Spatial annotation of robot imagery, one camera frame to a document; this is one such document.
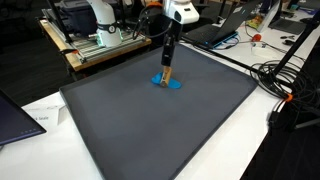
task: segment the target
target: white table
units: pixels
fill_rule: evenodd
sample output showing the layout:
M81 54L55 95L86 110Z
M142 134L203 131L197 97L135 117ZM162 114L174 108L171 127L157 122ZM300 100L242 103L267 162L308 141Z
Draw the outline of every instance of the white table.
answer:
M249 40L244 28L239 28L242 41ZM287 33L267 30L263 40L288 50L280 36ZM315 30L296 55L307 58L320 35ZM247 65L268 59L253 56L250 44L239 44L222 54ZM248 73L245 69L225 60L208 55L217 61ZM178 180L235 180L239 179L268 132L267 119L279 99L257 88L214 133L176 179ZM25 109L62 106L60 94L55 93L36 101ZM89 151L66 108L60 112L58 126L47 127L47 133L6 145L0 151L1 180L94 180L102 179Z

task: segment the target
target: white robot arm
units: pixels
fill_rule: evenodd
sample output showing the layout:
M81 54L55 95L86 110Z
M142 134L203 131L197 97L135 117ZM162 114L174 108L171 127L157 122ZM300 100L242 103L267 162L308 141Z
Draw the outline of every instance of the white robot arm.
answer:
M117 28L112 7L103 0L87 0L97 18L97 42L102 47L113 47L121 44L121 32Z
M189 24L199 20L199 13L190 0L164 0L164 15L180 24Z
M163 73L159 84L162 87L168 87L172 73L171 60L175 41L179 41L182 25L197 22L200 16L190 0L164 0L163 10L164 15L172 19L172 24L164 40L161 60Z

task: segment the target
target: computer screen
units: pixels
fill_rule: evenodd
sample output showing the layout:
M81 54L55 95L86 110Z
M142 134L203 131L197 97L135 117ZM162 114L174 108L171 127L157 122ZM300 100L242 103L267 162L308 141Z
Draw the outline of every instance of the computer screen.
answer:
M260 7L260 13L268 13L270 8L272 8L274 6L274 4L276 4L276 0L262 0L262 4Z
M0 90L0 146L45 132L44 128Z
M291 9L292 5L297 5L299 3L299 0L289 0L289 4L287 6L287 9Z

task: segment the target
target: label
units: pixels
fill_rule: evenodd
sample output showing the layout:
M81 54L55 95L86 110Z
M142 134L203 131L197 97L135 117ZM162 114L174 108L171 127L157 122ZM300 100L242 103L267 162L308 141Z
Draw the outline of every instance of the label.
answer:
M233 13L237 13L237 12L241 11L241 9L242 9L242 7L238 7L233 11Z

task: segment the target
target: white paper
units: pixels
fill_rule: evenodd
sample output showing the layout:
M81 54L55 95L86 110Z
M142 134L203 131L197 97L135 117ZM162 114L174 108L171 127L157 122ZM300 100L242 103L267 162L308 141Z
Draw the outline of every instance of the white paper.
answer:
M25 109L25 111L46 130L59 124L59 112L63 106Z

